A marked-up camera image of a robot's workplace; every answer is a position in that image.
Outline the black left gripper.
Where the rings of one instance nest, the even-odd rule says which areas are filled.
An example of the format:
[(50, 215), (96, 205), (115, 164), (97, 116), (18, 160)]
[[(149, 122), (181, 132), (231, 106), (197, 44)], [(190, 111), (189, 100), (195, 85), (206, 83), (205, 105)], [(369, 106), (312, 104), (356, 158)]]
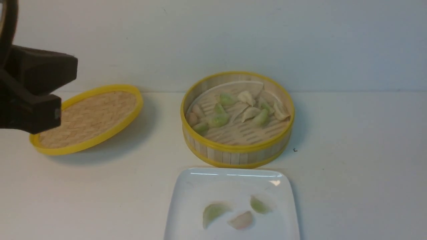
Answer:
[(0, 127), (32, 135), (61, 125), (62, 99), (52, 94), (77, 78), (78, 58), (13, 45), (1, 69)]

